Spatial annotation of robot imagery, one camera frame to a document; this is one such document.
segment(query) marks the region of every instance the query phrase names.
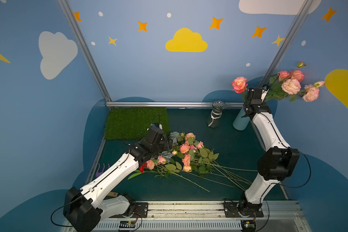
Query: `yellow cloud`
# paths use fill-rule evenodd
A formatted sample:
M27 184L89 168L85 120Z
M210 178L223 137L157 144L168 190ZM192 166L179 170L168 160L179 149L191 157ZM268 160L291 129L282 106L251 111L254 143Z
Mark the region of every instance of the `yellow cloud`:
M348 70L336 69L325 78L328 90L348 108Z
M181 28L174 38L166 42L165 48L171 52L203 52L207 49L207 43L197 32L188 28Z

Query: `artificial grass mat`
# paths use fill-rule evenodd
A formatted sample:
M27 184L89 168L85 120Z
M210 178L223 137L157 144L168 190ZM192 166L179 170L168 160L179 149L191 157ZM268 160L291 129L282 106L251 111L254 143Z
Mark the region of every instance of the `artificial grass mat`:
M105 139L138 139L147 134L147 128L149 128L151 123L160 123L162 125L162 129L167 134L170 134L169 117L165 107L132 107L113 109L108 113L107 116Z

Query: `orange star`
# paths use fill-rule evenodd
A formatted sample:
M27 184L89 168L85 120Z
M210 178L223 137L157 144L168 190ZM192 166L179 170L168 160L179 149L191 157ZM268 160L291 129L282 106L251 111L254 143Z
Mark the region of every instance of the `orange star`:
M216 19L213 17L213 23L212 25L209 27L209 29L211 28L216 28L219 30L219 26L220 26L220 22L222 22L223 19Z
M146 29L147 23L141 23L141 22L138 22L138 23L139 23L138 31L144 30L146 32L147 31L147 29Z
M79 16L80 12L74 12L73 14L75 15L76 20L81 22L81 19Z
M260 27L256 26L255 33L251 37L258 36L259 38L261 38L262 33L264 32L265 29L267 29L267 28L266 27L260 28Z
M331 7L330 9L327 11L327 13L322 17L322 19L326 19L326 22L329 22L331 16L333 16L336 12L338 12L337 10L332 10Z

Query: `dark green table surface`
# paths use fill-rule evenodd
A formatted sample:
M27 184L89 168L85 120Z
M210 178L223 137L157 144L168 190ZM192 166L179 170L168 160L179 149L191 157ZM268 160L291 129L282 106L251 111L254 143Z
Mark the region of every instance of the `dark green table surface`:
M210 109L168 109L171 131L193 132L197 140L204 142L205 146L214 148L220 153L217 162L220 165L256 170L256 163L264 151L260 147L258 138L249 124L244 131L233 128L232 122L236 118L238 109L227 109L223 111L218 128L209 128L206 120L210 115ZM125 152L127 146L120 140L108 140L105 143L99 163L114 164ZM257 172L236 171L249 181L253 181ZM238 187L232 188L219 183L192 176L181 172L184 177L196 182L208 189L207 192L193 183L177 177L154 178L155 173L144 173L133 179L126 177L114 189L114 192L128 193L135 200L224 200L226 198L239 200L242 190ZM218 182L231 184L224 177L207 174L206 178ZM285 200L279 186L274 187L265 198L266 200Z

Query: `light blue vase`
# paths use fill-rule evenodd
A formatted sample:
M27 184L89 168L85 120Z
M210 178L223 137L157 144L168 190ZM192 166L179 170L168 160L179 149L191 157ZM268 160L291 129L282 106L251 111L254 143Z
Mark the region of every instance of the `light blue vase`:
M244 115L245 115L245 111L242 108L240 110L239 114L237 114L236 119L233 121L233 127L239 131L245 130L245 128L247 127L247 125L250 122L249 117L241 118Z

